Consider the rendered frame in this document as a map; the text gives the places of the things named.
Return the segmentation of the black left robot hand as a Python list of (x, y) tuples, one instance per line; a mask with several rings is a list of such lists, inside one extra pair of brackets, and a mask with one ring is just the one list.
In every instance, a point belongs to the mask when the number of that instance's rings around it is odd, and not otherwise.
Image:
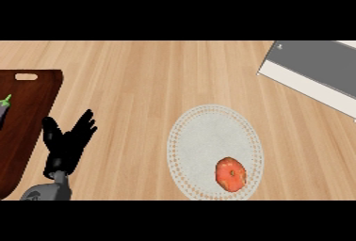
[(93, 111), (87, 109), (69, 131), (65, 133), (51, 117), (41, 120), (42, 142), (48, 150), (42, 175), (54, 179), (54, 173), (62, 171), (70, 175), (81, 160), (82, 149), (97, 130)]

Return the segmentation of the white round lace placemat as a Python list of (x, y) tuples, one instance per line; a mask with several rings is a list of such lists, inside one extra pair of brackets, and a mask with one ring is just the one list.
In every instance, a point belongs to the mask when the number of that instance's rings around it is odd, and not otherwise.
[[(246, 184), (234, 192), (215, 182), (215, 165), (226, 157), (246, 171)], [(257, 133), (234, 110), (203, 104), (181, 114), (168, 135), (166, 164), (177, 188), (190, 200), (249, 198), (261, 181), (264, 154)]]

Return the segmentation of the orange croissant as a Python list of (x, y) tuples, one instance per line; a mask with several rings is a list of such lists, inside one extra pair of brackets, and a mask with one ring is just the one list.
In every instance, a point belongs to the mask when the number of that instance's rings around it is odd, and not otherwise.
[(227, 192), (236, 192), (246, 185), (246, 170), (231, 157), (223, 158), (215, 165), (215, 182)]

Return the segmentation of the dark brown wooden cutting board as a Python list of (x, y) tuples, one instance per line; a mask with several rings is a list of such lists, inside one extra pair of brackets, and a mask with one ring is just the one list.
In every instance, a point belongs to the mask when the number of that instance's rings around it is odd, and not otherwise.
[(62, 70), (0, 70), (0, 100), (11, 96), (0, 129), (0, 200), (19, 184), (62, 78)]

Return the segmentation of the purple eggplant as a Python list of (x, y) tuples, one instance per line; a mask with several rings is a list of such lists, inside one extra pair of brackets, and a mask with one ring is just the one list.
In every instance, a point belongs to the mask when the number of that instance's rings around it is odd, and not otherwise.
[(5, 115), (11, 106), (10, 99), (11, 95), (8, 94), (7, 97), (2, 100), (0, 100), (0, 131), (2, 129)]

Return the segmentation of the grey and white appliance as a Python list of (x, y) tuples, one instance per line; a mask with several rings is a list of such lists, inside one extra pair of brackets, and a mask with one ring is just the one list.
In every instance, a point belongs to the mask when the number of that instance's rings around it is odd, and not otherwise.
[(257, 73), (356, 121), (356, 40), (276, 40)]

